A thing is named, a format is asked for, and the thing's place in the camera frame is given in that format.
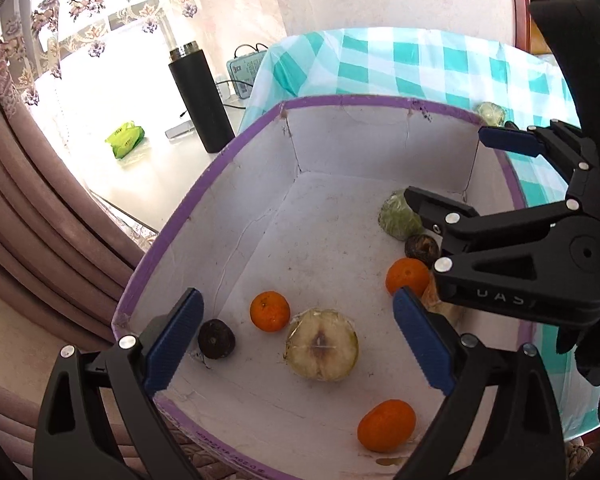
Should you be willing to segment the red wooden door frame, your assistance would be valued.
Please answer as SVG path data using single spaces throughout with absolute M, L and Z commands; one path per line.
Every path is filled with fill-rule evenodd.
M 515 47 L 526 52 L 531 48 L 531 15 L 529 13 L 530 0 L 513 0 Z

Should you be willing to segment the teal checkered tablecloth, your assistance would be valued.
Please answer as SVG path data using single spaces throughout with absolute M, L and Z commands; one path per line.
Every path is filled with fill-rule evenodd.
M 494 103 L 518 127 L 556 118 L 580 126 L 568 84 L 555 62 L 508 44 L 442 30 L 408 27 L 307 32 L 268 48 L 240 123 L 242 133 L 280 102 L 302 96 L 407 96 L 475 110 Z M 506 153 L 526 206 L 566 198 L 567 185 L 540 156 Z M 600 426 L 600 387 L 576 370 L 573 351 L 555 351 L 557 327 L 524 324 L 554 388 L 567 440 Z

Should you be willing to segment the purple cardboard box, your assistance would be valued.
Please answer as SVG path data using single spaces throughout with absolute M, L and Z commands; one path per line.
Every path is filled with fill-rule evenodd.
M 522 206 L 512 166 L 478 139 L 480 117 L 388 96 L 312 96 L 277 105 L 238 134 L 146 252 L 112 319 L 137 334 L 189 287 L 235 334 L 226 359 L 189 352 L 156 402 L 195 442 L 262 479 L 390 479 L 411 445 L 381 456 L 358 443 L 361 418 L 400 399 L 424 432 L 443 396 L 394 320 L 385 286 L 403 246 L 379 226 L 382 203 L 414 186 L 494 214 Z M 332 309 L 358 334 L 339 382 L 304 379 L 285 332 L 250 321 L 274 290 L 293 314 Z

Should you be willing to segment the orange tangerine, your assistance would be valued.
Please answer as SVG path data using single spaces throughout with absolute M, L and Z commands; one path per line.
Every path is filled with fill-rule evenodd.
M 253 298 L 249 314 L 252 324 L 259 330 L 276 333 L 289 323 L 290 307 L 282 294 L 267 290 Z
M 401 258 L 396 260 L 386 274 L 385 286 L 393 296 L 400 288 L 407 287 L 420 298 L 430 282 L 428 268 L 418 259 Z
M 412 436 L 417 418 L 410 404 L 391 399 L 375 406 L 358 424 L 358 442 L 370 452 L 390 453 Z

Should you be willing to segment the wrapped green fruit in box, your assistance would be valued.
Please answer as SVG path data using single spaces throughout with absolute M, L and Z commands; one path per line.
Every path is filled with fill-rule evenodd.
M 381 229 L 400 242 L 410 236 L 422 234 L 422 220 L 407 203 L 403 190 L 396 190 L 382 203 L 378 224 Z

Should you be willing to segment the teal electronic box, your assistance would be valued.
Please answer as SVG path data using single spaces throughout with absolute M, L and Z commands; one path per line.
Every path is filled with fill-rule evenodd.
M 239 99 L 245 101 L 250 98 L 251 89 L 264 57 L 265 51 L 257 51 L 238 56 L 226 62 L 230 82 L 233 84 Z

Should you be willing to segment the halved pear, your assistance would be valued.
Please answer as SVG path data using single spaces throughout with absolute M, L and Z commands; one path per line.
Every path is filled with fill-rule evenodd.
M 291 320 L 284 361 L 300 377 L 339 382 L 352 372 L 359 353 L 351 321 L 336 310 L 310 309 Z

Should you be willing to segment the dark wrinkled passion fruit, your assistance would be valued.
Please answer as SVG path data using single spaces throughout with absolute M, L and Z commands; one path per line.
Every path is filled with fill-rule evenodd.
M 217 318 L 212 318 L 200 326 L 197 341 L 202 355 L 212 360 L 227 358 L 236 347 L 233 331 Z

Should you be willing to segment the pink patterned curtain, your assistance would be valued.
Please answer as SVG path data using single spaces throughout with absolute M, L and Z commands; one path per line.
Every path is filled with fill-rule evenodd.
M 24 104 L 10 66 L 23 55 L 0 36 L 0 299 L 34 326 L 84 351 L 104 350 L 134 243 L 88 196 Z

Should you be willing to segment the green kiwi half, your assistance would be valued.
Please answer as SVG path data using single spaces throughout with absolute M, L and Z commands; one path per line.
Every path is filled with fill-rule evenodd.
M 478 104 L 476 106 L 476 113 L 488 126 L 503 127 L 506 122 L 504 108 L 491 102 L 482 102 Z

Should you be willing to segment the floral lace curtain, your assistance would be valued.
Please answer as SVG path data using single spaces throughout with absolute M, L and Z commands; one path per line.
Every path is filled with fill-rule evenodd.
M 15 88 L 24 104 L 40 102 L 36 81 L 62 78 L 61 63 L 82 50 L 101 58 L 108 36 L 137 23 L 146 35 L 163 32 L 175 47 L 173 25 L 189 25 L 199 0 L 4 0 L 0 6 L 0 41 Z

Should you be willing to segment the black thermos bottle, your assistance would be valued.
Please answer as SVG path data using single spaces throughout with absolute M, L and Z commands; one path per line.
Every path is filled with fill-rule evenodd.
M 208 153 L 219 153 L 235 136 L 204 51 L 191 41 L 171 50 L 170 58 L 171 75 L 199 139 Z

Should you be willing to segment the green plastic bag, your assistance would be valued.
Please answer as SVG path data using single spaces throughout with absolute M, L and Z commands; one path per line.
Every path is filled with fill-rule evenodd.
M 105 142 L 110 146 L 115 159 L 122 159 L 144 140 L 145 131 L 134 122 L 125 122 L 108 136 Z

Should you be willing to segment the yellow fruit piece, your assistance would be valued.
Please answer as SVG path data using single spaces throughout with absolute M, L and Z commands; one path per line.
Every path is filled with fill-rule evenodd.
M 465 309 L 463 307 L 440 299 L 434 280 L 429 282 L 420 301 L 428 312 L 443 315 L 454 327 L 458 325 L 464 316 Z

